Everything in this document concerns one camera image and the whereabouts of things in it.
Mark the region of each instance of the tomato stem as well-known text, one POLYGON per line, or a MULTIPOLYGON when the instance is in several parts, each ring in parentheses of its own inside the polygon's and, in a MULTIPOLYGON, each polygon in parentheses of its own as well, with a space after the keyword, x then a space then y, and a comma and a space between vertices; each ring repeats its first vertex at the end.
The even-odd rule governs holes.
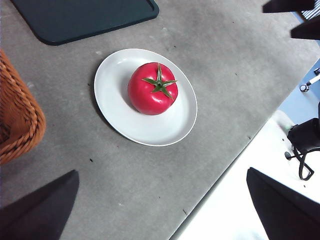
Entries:
POLYGON ((151 78, 143 78, 142 80, 155 86, 155 88, 153 89, 152 93, 156 93, 156 92, 160 91, 160 92, 163 92, 163 94, 166 95, 167 97, 173 99, 173 97, 168 92, 166 87, 170 86, 171 84, 174 84, 177 81, 176 80, 168 80, 168 81, 163 81, 162 80, 162 71, 161 71, 160 63, 158 63, 156 81, 151 79, 151 78))

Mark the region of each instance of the black cable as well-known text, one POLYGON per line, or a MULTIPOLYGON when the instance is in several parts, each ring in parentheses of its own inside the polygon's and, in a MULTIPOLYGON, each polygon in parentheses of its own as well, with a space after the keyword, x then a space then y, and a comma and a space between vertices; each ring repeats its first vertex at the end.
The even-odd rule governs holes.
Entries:
POLYGON ((309 150, 309 151, 304 152, 304 153, 302 154, 302 157, 301 157, 300 154, 298 153, 297 148, 296 148, 295 146, 293 147, 294 156, 295 156, 295 157, 299 160, 299 162, 300 162, 300 165, 299 165, 299 178, 300 178, 301 180, 308 181, 308 180, 312 177, 312 175, 315 173, 315 171, 313 171, 313 170, 311 169, 311 167, 309 167, 308 164, 305 163, 307 154, 308 154, 308 153, 315 152, 315 151, 320 151, 320 147, 319 147, 319 148, 314 148, 314 149, 311 149, 311 150, 309 150), (303 176, 302 176, 302 171, 303 171, 304 167, 306 167, 306 168, 309 170, 309 174, 308 174, 308 176, 306 176, 306 177, 303 177, 303 176))

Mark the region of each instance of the plate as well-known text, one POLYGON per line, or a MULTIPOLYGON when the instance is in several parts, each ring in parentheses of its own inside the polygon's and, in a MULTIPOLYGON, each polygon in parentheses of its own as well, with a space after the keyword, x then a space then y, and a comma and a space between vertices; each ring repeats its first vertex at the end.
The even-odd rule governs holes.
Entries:
POLYGON ((195 92, 184 73, 170 60, 148 50, 129 48, 109 55, 94 79, 96 102, 105 119, 126 138, 147 146, 175 144, 186 137, 197 118, 195 92), (178 96, 169 109, 159 115, 138 112, 128 97, 128 82, 141 65, 166 65, 177 80, 178 96))

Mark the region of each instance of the red tomato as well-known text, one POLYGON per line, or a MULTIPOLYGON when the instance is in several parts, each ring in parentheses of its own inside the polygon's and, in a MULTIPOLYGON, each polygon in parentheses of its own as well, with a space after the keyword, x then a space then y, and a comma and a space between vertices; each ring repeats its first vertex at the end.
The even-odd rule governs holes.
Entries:
POLYGON ((150 62, 140 66, 133 73, 128 84, 128 96, 139 112, 158 115, 175 102, 178 87, 168 67, 150 62))

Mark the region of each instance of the brown basket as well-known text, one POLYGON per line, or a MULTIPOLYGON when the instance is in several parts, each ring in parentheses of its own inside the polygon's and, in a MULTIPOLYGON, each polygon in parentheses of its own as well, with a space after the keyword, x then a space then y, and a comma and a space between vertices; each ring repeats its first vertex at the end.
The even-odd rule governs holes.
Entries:
POLYGON ((0 61, 0 164, 5 164, 41 141, 46 119, 1 49, 0 61))

